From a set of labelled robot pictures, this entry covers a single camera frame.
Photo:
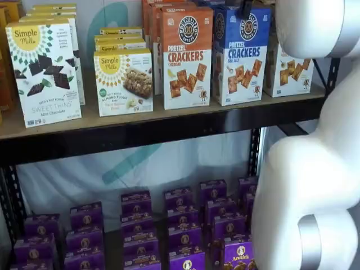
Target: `cracker box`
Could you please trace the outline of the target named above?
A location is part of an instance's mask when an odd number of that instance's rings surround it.
[[[81,118],[68,20],[6,27],[25,126]]]
[[[214,97],[222,106],[261,100],[271,10],[255,7],[248,20],[237,9],[215,10]]]
[[[124,213],[151,212],[151,197],[148,190],[121,195],[121,207]]]
[[[160,23],[164,108],[208,106],[213,10],[162,8]]]
[[[102,228],[99,226],[88,226],[70,231],[66,235],[66,245],[68,250],[102,246]]]
[[[105,269],[105,257],[102,246],[73,250],[66,253],[65,270]]]
[[[149,229],[142,232],[124,233],[124,255],[142,255],[151,251],[158,251],[156,230]]]
[[[169,246],[201,245],[201,226],[197,222],[171,224],[168,227]]]
[[[51,260],[31,260],[12,265],[10,270],[53,270]]]
[[[141,27],[130,26],[130,27],[103,27],[100,29],[102,35],[111,34],[140,34],[142,36]]]
[[[154,227],[151,212],[127,213],[121,217],[121,231],[123,233],[140,232]]]
[[[31,16],[23,17],[19,20],[19,22],[30,22],[35,20],[57,20],[57,19],[66,19],[70,24],[70,32],[71,32],[71,42],[73,44],[74,50],[74,59],[66,60],[68,64],[75,66],[76,78],[78,80],[78,89],[79,89],[79,99],[80,104],[85,105],[85,94],[84,94],[84,82],[83,82],[83,73],[82,66],[80,61],[79,54],[79,43],[78,43],[78,33],[77,27],[75,23],[76,16],[75,15],[54,15],[53,13],[34,13]]]
[[[223,269],[256,270],[251,236],[233,235],[223,241]]]
[[[200,245],[170,250],[169,270],[205,270],[205,252]]]
[[[235,212],[236,210],[236,203],[230,197],[208,201],[205,205],[205,223],[211,225],[216,216],[223,215],[226,212]]]
[[[281,48],[277,36],[269,40],[264,91],[271,97],[310,93],[314,63],[293,58]]]
[[[146,44],[142,38],[108,40],[107,42],[95,43],[95,50],[97,52],[110,52],[110,51],[117,51],[123,49],[126,50],[146,49]]]
[[[164,192],[166,209],[193,204],[191,187],[177,188]]]
[[[160,255],[156,251],[124,256],[123,262],[124,270],[161,270]]]
[[[70,208],[70,223],[73,230],[90,225],[104,227],[101,202]]]
[[[26,263],[28,260],[57,260],[55,238],[53,234],[24,237],[16,241],[14,246],[16,261]]]
[[[94,64],[100,116],[153,110],[149,49],[95,52]]]
[[[194,204],[181,205],[173,209],[168,209],[168,224],[189,223],[199,221],[199,211]]]

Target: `shelf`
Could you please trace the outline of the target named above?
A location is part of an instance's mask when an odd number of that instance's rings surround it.
[[[69,156],[112,151],[161,142],[184,140],[316,119],[325,101],[324,91],[312,86],[310,94],[271,98],[221,107],[165,111],[161,97],[154,111],[99,117],[96,91],[88,87],[81,119],[26,129],[20,104],[4,113],[0,126],[0,165],[14,165]]]

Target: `silver metal band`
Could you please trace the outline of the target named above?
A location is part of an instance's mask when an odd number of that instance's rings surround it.
[[[321,238],[315,216],[303,217],[298,226],[303,249],[300,270],[317,270],[321,261]]]
[[[344,0],[344,21],[335,47],[328,57],[340,58],[354,49],[360,38],[360,1]]]

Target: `green leaf graphic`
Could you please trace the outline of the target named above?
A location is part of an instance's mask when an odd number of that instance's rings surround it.
[[[46,79],[43,79],[43,80],[41,81],[41,83],[42,83],[43,86],[45,86],[45,87],[52,87],[52,84],[51,84],[48,80],[46,80]]]

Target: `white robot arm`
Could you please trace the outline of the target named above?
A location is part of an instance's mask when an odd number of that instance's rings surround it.
[[[298,58],[357,57],[360,1],[277,0],[277,34]],[[261,169],[252,234],[260,270],[347,270],[358,247],[360,65],[330,94],[317,130],[276,143]]]

